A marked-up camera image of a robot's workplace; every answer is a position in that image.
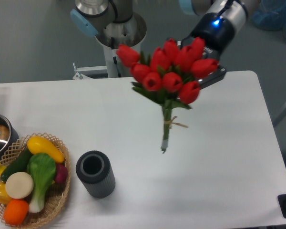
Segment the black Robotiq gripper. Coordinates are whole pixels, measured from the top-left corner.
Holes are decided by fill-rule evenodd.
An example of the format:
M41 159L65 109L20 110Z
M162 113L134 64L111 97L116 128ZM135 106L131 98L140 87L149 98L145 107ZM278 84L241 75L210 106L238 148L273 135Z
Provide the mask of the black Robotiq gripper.
M216 13L211 12L205 14L190 34L181 40L181 47L183 48L190 45L197 37L202 38L205 40L204 47L206 48L204 57L219 60L221 54L230 44L234 36L235 29L232 23L221 16L217 16ZM217 70L210 73L207 77L197 79L200 89L202 90L223 80L226 73L227 69L219 65Z

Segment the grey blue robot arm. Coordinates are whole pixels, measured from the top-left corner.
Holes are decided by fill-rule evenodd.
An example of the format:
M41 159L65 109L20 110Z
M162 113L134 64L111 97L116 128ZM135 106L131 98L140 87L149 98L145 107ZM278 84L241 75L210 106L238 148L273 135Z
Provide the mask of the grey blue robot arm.
M194 38L200 37L205 39L203 57L218 60L259 4L258 0L179 1L184 13L202 15L202 18L186 38L178 41L178 47L189 45ZM74 79L86 79L88 74L129 77L129 69L117 57L118 46L126 44L139 52L147 33L145 20L133 11L133 2L77 0L70 16L82 33L96 38L103 46L106 61L105 66L75 67Z

